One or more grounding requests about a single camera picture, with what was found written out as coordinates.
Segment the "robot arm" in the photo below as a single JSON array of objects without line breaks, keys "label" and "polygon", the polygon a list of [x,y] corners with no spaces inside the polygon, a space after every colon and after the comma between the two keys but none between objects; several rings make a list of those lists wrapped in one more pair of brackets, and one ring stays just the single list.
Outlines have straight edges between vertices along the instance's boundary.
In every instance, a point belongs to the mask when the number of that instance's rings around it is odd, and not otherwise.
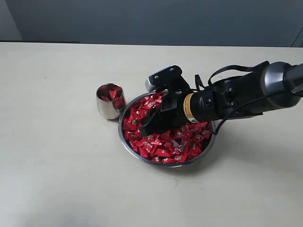
[{"label": "robot arm", "polygon": [[[211,82],[212,77],[226,70],[250,72]],[[168,90],[162,104],[142,119],[143,136],[163,133],[187,123],[222,119],[214,134],[227,119],[241,119],[264,112],[295,106],[303,97],[303,64],[263,62],[255,67],[227,66],[215,72],[203,86],[196,75],[196,88],[190,89],[178,66],[168,67],[150,76],[145,83],[149,91]]]}]

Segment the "metal bowl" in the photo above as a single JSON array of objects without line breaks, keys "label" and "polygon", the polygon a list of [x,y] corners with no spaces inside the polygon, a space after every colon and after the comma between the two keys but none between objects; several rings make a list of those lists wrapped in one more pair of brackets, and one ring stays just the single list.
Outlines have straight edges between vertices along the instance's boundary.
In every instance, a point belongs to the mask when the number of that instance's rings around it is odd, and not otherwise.
[{"label": "metal bowl", "polygon": [[[153,162],[150,161],[142,156],[140,156],[139,154],[137,154],[135,151],[133,151],[133,149],[130,147],[129,143],[126,142],[125,138],[124,138],[124,131],[123,131],[123,119],[128,117],[130,115],[130,107],[133,106],[137,101],[139,101],[141,98],[147,96],[147,95],[151,95],[154,94],[155,92],[150,92],[150,93],[145,93],[141,96],[138,96],[137,98],[135,98],[133,101],[131,101],[126,108],[122,111],[120,118],[119,118],[119,125],[118,125],[118,133],[119,133],[119,137],[124,145],[124,147],[128,150],[129,153],[131,153],[133,156],[135,156],[137,159],[148,163],[148,164],[152,164],[155,166],[161,166],[161,167],[166,167],[166,168],[174,168],[174,167],[180,167],[180,166],[185,166],[188,165],[190,163],[193,163],[195,161],[197,161],[198,159],[202,158],[209,150],[210,148],[213,146],[214,144],[214,140],[215,140],[215,135],[211,135],[211,137],[208,140],[205,140],[206,143],[206,147],[204,147],[204,150],[201,154],[199,154],[198,156],[194,157],[193,159],[190,159],[188,161],[182,162],[182,163],[158,163],[158,162]],[[212,122],[212,127],[213,130],[215,130],[215,122]]]}]

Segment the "yellow label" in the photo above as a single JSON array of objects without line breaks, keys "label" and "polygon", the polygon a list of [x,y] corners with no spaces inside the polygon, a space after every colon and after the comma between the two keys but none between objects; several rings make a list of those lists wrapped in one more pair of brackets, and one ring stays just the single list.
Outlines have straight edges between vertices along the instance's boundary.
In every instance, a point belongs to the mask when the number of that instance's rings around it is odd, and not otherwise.
[{"label": "yellow label", "polygon": [[187,117],[187,119],[194,118],[194,116],[190,110],[190,99],[191,99],[191,96],[193,96],[193,94],[194,93],[187,95],[183,102],[183,110],[184,110],[184,113],[185,113],[185,116]]}]

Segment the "table surface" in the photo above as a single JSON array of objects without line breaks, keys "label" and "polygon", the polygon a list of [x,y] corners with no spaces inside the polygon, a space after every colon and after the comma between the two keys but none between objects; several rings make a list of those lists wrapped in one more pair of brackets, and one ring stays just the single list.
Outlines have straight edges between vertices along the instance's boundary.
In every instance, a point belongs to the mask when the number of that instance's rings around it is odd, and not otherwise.
[{"label": "table surface", "polygon": [[302,63],[303,49],[0,43],[0,226],[302,226],[303,102],[228,121],[176,169],[130,155],[96,107],[104,83],[129,102],[169,65],[193,86],[265,60]]}]

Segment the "metal cup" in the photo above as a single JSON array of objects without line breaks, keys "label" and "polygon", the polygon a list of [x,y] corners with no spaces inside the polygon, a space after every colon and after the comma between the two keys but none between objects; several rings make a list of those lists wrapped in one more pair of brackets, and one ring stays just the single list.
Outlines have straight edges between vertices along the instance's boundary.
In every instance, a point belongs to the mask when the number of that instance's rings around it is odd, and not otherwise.
[{"label": "metal cup", "polygon": [[[112,100],[110,91],[117,92],[117,98]],[[104,84],[97,89],[97,107],[99,113],[106,119],[112,120],[119,117],[125,107],[122,88],[117,84]]]}]

